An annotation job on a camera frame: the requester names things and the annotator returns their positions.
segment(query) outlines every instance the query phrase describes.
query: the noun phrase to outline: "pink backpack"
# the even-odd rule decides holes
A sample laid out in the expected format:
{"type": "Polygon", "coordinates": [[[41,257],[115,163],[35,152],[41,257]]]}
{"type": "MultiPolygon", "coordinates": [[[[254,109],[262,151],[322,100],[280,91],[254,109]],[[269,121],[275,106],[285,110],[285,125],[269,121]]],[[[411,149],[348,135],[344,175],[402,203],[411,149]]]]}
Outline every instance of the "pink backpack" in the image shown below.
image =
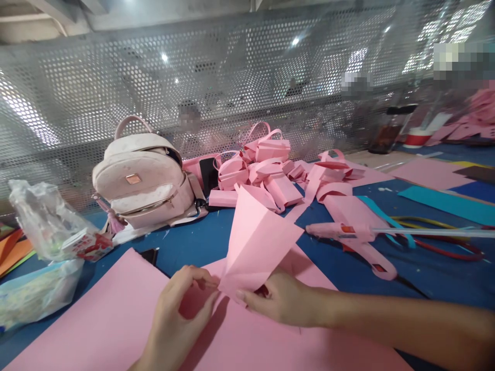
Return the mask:
{"type": "Polygon", "coordinates": [[[93,186],[95,199],[101,196],[110,203],[109,215],[119,214],[134,229],[181,215],[191,219],[186,211],[196,198],[204,199],[197,178],[183,170],[179,152],[138,116],[126,117],[117,126],[104,160],[93,169],[93,186]],[[125,126],[135,120],[149,133],[121,138],[125,126]]]}

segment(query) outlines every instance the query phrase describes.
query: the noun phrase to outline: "plastic bag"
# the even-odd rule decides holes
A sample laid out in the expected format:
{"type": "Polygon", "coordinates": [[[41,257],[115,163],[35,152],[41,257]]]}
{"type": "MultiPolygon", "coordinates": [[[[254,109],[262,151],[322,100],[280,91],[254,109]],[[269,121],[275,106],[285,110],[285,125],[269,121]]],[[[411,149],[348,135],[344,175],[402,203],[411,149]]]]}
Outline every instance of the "plastic bag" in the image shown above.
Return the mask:
{"type": "Polygon", "coordinates": [[[9,180],[9,186],[19,225],[41,259],[96,261],[113,249],[111,240],[67,204],[55,185],[9,180]]]}
{"type": "Polygon", "coordinates": [[[70,304],[83,264],[82,259],[56,263],[0,285],[0,333],[70,304]]]}

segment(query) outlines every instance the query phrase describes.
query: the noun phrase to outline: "bottle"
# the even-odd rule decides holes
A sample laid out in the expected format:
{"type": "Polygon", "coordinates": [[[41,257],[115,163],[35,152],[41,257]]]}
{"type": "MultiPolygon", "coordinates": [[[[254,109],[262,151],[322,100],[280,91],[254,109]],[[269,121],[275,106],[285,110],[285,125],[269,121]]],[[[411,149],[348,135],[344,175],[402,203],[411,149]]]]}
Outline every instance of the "bottle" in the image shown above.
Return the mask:
{"type": "Polygon", "coordinates": [[[368,152],[380,155],[392,152],[402,129],[417,106],[417,104],[410,104],[403,107],[389,107],[378,128],[378,133],[371,141],[368,152]]]}

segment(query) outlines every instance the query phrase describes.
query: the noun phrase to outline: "ceiling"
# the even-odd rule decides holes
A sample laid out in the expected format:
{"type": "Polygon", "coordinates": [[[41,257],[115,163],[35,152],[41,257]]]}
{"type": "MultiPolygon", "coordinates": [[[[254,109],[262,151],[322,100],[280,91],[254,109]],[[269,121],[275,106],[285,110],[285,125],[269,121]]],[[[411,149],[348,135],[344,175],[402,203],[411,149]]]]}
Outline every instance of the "ceiling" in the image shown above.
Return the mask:
{"type": "Polygon", "coordinates": [[[0,0],[0,44],[335,0],[0,0]]]}

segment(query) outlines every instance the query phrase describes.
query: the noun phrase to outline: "tassel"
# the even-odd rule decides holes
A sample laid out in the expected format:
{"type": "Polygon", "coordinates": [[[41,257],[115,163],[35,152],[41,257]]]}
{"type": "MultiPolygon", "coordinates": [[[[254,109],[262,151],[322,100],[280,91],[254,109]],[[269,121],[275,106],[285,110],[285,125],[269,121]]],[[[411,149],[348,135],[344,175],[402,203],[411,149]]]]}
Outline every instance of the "tassel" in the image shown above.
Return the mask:
{"type": "Polygon", "coordinates": [[[125,226],[120,222],[119,218],[117,218],[117,215],[115,214],[115,211],[113,211],[110,207],[107,206],[106,203],[104,203],[100,195],[95,193],[93,195],[93,199],[96,201],[96,203],[101,207],[103,211],[105,211],[108,215],[108,232],[111,234],[117,234],[121,230],[124,230],[125,226]]]}

